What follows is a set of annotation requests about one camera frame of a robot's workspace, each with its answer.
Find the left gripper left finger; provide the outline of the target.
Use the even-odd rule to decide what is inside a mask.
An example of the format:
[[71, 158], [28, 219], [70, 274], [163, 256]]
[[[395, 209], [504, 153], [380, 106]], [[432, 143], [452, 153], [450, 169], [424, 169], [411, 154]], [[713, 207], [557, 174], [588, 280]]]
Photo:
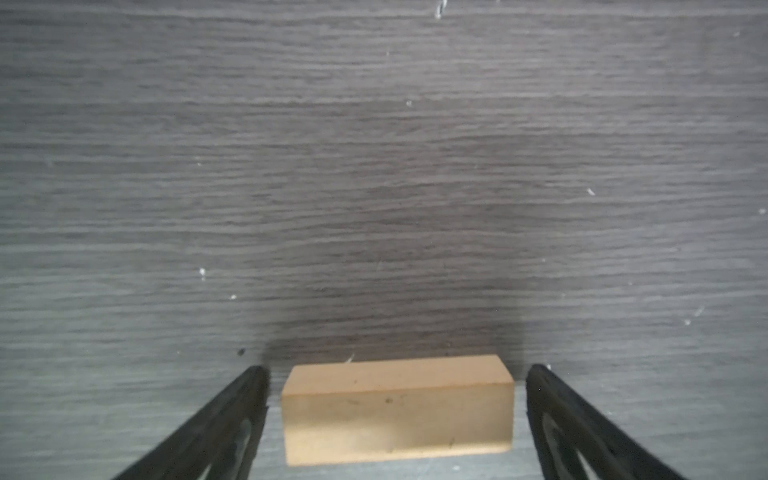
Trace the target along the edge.
[[268, 412], [270, 371], [251, 366], [119, 479], [247, 479]]

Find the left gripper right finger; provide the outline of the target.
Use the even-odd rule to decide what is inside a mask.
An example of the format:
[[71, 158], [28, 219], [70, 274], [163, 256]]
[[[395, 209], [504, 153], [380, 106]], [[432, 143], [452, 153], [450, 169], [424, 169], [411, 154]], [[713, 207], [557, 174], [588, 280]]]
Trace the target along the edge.
[[527, 416], [543, 477], [680, 479], [543, 364], [526, 376]]

